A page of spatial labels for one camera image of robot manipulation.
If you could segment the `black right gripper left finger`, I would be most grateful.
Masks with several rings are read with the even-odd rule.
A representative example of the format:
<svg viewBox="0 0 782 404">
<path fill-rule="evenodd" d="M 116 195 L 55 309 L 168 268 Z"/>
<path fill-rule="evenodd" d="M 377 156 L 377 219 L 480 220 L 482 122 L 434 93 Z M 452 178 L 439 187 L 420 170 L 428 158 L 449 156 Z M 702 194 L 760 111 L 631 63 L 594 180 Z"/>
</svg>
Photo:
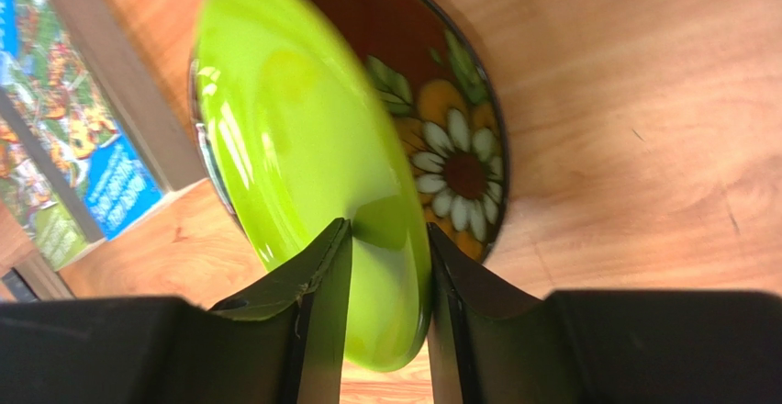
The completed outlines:
<svg viewBox="0 0 782 404">
<path fill-rule="evenodd" d="M 6 304 L 1 400 L 336 403 L 351 274 L 351 224 L 335 219 L 211 309 L 180 297 Z"/>
</svg>

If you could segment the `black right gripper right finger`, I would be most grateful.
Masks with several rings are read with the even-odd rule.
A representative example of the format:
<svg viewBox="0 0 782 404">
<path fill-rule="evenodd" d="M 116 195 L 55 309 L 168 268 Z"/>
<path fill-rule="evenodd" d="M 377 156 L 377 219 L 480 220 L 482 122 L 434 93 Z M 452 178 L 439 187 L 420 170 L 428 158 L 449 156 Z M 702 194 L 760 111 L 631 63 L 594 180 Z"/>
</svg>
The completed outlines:
<svg viewBox="0 0 782 404">
<path fill-rule="evenodd" d="M 428 226 L 438 403 L 778 403 L 781 299 L 747 290 L 534 297 Z"/>
</svg>

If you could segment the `green plate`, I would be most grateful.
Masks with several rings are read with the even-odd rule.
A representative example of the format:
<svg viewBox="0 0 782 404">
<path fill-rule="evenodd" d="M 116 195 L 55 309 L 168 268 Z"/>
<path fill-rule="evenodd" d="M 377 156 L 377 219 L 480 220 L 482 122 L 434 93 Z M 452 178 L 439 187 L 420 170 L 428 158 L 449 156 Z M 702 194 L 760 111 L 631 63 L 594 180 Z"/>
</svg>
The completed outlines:
<svg viewBox="0 0 782 404">
<path fill-rule="evenodd" d="M 192 76 L 223 191 L 268 271 L 352 225 L 344 352 L 395 371 L 430 315 L 430 246 L 392 118 L 309 0 L 204 0 Z"/>
</svg>

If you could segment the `red floral plate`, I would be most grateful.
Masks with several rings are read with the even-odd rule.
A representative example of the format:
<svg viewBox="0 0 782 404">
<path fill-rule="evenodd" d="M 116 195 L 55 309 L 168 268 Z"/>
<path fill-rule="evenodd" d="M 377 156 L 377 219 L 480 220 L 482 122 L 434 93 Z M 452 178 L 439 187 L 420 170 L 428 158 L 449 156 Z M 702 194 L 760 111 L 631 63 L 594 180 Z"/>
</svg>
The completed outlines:
<svg viewBox="0 0 782 404">
<path fill-rule="evenodd" d="M 483 260 L 508 200 L 508 142 L 492 84 L 463 32 L 432 0 L 309 1 L 347 42 L 392 118 L 424 218 Z M 203 133 L 192 71 L 191 78 L 204 157 L 239 223 Z"/>
</svg>

